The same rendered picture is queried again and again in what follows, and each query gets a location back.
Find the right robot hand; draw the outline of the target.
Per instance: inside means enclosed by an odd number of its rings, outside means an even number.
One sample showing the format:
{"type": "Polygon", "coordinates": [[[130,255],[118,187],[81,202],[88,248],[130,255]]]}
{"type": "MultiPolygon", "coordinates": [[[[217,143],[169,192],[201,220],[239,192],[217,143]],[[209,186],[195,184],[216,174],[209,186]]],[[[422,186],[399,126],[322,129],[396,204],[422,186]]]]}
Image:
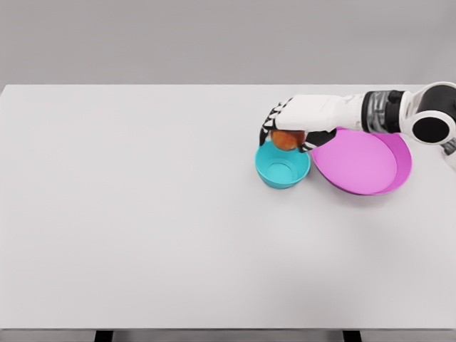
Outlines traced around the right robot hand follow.
{"type": "Polygon", "coordinates": [[[325,145],[337,134],[333,114],[340,99],[336,95],[295,95],[281,101],[262,124],[259,144],[263,145],[273,132],[281,130],[301,135],[291,148],[300,153],[325,145]]]}

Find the red apple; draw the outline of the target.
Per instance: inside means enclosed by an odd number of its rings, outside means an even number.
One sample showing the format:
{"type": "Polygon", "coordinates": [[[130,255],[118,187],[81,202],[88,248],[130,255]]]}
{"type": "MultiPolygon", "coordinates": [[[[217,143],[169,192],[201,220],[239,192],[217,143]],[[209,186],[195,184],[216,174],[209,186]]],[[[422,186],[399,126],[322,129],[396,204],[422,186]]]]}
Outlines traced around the red apple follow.
{"type": "Polygon", "coordinates": [[[271,141],[274,146],[283,151],[294,150],[303,145],[305,135],[306,133],[301,130],[273,130],[270,133],[271,141]]]}

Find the blue bowl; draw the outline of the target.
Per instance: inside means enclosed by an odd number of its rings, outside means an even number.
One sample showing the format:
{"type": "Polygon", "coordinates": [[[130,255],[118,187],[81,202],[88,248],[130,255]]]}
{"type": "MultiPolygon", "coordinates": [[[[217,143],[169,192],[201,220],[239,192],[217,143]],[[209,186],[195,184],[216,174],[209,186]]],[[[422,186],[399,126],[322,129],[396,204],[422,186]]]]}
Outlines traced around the blue bowl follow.
{"type": "Polygon", "coordinates": [[[268,141],[258,147],[254,164],[261,180],[274,189],[284,190],[302,181],[311,168],[307,152],[283,151],[268,141]]]}

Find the pink plate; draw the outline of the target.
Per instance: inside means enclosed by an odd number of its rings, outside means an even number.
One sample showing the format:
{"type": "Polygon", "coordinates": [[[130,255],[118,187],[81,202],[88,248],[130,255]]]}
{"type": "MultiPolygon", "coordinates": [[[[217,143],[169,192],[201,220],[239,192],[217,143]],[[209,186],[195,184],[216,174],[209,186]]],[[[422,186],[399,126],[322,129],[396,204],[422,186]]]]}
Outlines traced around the pink plate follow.
{"type": "Polygon", "coordinates": [[[393,192],[407,182],[413,169],[410,149],[397,133],[338,128],[335,138],[311,155],[332,185],[355,195],[393,192]]]}

